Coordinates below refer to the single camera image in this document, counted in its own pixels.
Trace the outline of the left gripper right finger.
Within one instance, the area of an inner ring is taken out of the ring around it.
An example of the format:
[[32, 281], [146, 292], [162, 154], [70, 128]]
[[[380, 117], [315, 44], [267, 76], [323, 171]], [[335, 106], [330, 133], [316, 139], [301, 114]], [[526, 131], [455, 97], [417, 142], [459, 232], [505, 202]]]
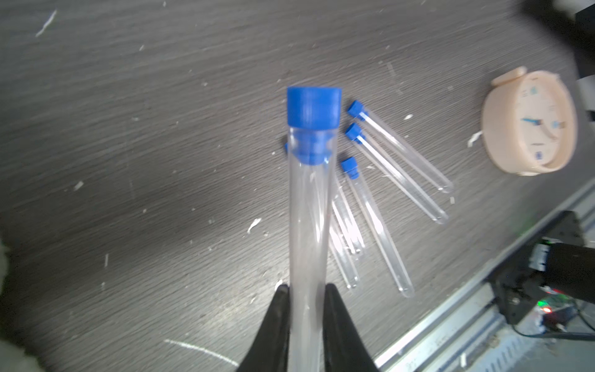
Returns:
[[332, 283], [325, 286], [322, 325], [326, 372], [379, 371]]

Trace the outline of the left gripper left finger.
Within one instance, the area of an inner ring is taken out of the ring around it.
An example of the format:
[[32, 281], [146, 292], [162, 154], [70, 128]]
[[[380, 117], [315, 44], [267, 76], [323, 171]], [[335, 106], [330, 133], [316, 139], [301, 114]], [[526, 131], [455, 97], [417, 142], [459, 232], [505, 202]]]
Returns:
[[274, 293], [251, 348], [236, 370], [287, 371], [290, 329], [290, 288], [288, 285], [280, 285]]

